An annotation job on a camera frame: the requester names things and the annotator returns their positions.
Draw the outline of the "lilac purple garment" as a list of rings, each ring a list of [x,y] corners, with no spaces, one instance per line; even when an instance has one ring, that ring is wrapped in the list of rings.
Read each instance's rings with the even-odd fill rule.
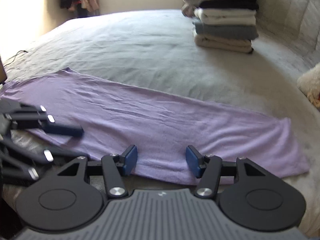
[[[310,168],[289,118],[128,86],[69,68],[11,81],[2,88],[1,98],[43,106],[58,123],[80,125],[81,138],[40,130],[33,134],[94,159],[136,145],[134,173],[143,177],[197,184],[185,160],[189,145],[226,161],[247,157],[280,178]]]

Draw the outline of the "folded white garment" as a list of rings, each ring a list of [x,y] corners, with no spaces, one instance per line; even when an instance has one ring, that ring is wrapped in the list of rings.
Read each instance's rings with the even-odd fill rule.
[[[256,25],[255,10],[198,8],[194,15],[207,25]]]

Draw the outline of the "black smartphone on stand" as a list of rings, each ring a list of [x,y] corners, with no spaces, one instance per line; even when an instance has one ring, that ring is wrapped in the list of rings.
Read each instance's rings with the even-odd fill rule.
[[[4,85],[7,80],[7,74],[5,72],[2,60],[0,58],[0,84]]]

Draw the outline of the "folded grey garment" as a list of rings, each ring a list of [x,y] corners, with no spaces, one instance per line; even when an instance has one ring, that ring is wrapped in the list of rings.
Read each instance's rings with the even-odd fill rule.
[[[197,34],[212,35],[235,40],[255,40],[259,37],[256,26],[250,25],[207,25],[193,21]]]

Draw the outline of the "white fluffy plush toy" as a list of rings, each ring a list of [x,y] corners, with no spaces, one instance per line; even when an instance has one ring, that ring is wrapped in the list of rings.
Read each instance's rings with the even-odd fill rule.
[[[309,102],[319,109],[320,63],[300,76],[297,80],[297,86]]]

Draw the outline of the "grey bed cover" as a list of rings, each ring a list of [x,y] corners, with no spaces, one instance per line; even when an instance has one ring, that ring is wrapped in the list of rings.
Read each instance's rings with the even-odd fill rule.
[[[251,55],[195,45],[178,10],[147,10],[70,20],[38,38],[7,67],[9,79],[72,68],[127,85],[216,101],[291,119],[310,163],[287,178],[306,198],[300,229],[319,229],[319,112],[296,86],[319,62],[319,0],[259,0]]]

